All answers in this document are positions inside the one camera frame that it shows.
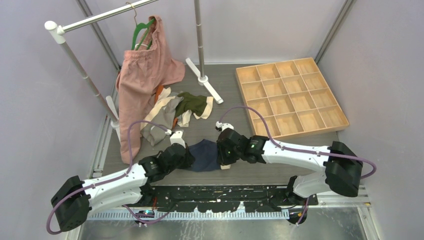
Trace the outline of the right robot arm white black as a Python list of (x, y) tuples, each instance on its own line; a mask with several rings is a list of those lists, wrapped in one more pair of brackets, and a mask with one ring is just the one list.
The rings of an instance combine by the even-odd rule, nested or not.
[(292, 176), (285, 191), (286, 200), (298, 205), (307, 197), (333, 191), (355, 198), (359, 194), (363, 163), (342, 142), (331, 146), (306, 146), (254, 135), (247, 138), (233, 129), (224, 129), (217, 138), (218, 163), (222, 166), (238, 160), (250, 164), (285, 164), (312, 170), (304, 176)]

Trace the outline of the navy underwear cream waistband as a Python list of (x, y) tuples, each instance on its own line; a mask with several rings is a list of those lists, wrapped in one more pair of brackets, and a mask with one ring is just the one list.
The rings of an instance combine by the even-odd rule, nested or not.
[(217, 143), (207, 139), (190, 145), (188, 150), (194, 162), (188, 168), (192, 172), (211, 172), (216, 170), (223, 170), (218, 163), (219, 151)]

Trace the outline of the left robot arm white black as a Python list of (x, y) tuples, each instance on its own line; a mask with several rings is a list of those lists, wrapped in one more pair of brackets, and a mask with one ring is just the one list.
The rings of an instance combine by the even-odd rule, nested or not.
[(111, 208), (136, 203), (147, 207), (154, 199), (151, 183), (176, 169), (188, 169), (194, 162), (188, 146), (174, 143), (156, 155), (103, 177), (81, 180), (77, 175), (72, 176), (50, 200), (53, 210), (47, 218), (46, 229), (52, 235), (59, 234)]

